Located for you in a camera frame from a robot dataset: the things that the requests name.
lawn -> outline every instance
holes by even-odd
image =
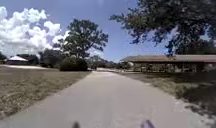
[[[0,68],[0,120],[63,90],[90,72]]]
[[[216,115],[216,71],[207,73],[121,73],[124,76],[151,83],[179,99],[189,102],[192,111],[200,115]]]

roof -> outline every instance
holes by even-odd
[[[10,59],[8,60],[16,60],[16,61],[28,61],[22,57],[19,57],[19,56],[14,56],[14,57],[11,57]]]
[[[216,63],[216,55],[145,55],[145,56],[129,56],[121,61],[123,62],[207,62]]]

brown roof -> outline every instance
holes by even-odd
[[[167,57],[165,55],[129,56],[121,61],[124,62],[215,62],[216,55],[176,55]]]

building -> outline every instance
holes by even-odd
[[[132,62],[140,72],[202,72],[216,65],[216,55],[129,56],[121,61]]]
[[[7,64],[9,65],[27,65],[28,64],[28,60],[19,57],[19,56],[14,56],[11,57],[7,60]]]

asphalt road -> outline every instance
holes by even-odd
[[[0,128],[207,128],[206,119],[140,81],[94,72],[54,96],[0,122]]]

